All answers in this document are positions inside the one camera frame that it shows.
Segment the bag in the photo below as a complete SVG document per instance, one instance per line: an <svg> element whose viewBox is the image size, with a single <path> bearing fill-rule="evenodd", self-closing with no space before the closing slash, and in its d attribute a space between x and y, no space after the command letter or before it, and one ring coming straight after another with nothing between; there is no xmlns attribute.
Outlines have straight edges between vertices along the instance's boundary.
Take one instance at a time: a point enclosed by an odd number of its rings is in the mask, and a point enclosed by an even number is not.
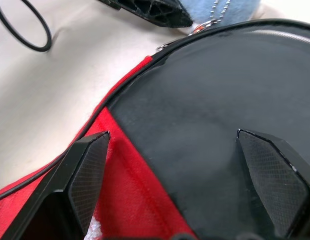
<svg viewBox="0 0 310 240"><path fill-rule="evenodd" d="M2 239L83 239L92 215L103 238L310 237L310 25L251 21L170 44L65 153L0 190Z"/></svg>

